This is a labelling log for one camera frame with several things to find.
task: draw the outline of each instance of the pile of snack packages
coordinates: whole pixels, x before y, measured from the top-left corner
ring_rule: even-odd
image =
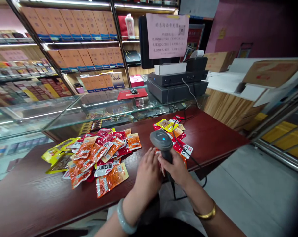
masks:
[[[180,154],[186,165],[193,148],[181,141],[186,134],[183,132],[181,121],[175,116],[167,121],[162,119],[153,125],[154,130],[164,129],[173,141],[173,148]],[[101,128],[97,133],[87,133],[82,137],[70,138],[46,151],[42,158],[51,164],[47,174],[66,172],[63,179],[70,179],[72,189],[81,182],[93,182],[96,179],[97,197],[102,197],[118,184],[126,180],[128,172],[121,159],[133,150],[140,149],[141,143],[138,133],[131,133],[131,129],[116,132],[113,129]]]

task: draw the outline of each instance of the red mouse pad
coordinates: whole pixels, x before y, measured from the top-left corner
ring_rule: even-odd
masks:
[[[146,97],[148,96],[148,93],[146,92],[145,88],[139,88],[137,89],[137,94],[132,94],[130,90],[128,91],[121,91],[117,97],[117,100],[123,100],[123,99],[131,99],[131,98],[138,98],[138,97]]]

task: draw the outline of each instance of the computer mouse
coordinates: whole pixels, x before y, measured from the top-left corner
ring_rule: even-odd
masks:
[[[138,91],[137,91],[136,89],[131,89],[131,90],[130,90],[130,93],[131,93],[131,94],[138,94]]]

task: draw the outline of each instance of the barcode scanner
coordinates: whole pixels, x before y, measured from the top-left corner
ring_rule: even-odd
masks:
[[[173,158],[170,150],[173,147],[173,143],[171,138],[167,135],[167,133],[162,129],[154,131],[150,133],[150,141],[157,149],[161,151],[162,157],[172,164]],[[174,180],[172,176],[169,174],[169,172],[165,171],[165,174],[168,180],[171,182],[174,199],[175,199]]]

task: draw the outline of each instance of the white bottle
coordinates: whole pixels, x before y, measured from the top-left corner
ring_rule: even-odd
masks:
[[[129,39],[135,39],[135,27],[134,27],[134,19],[131,14],[128,14],[125,17],[125,23],[127,27],[127,34]]]

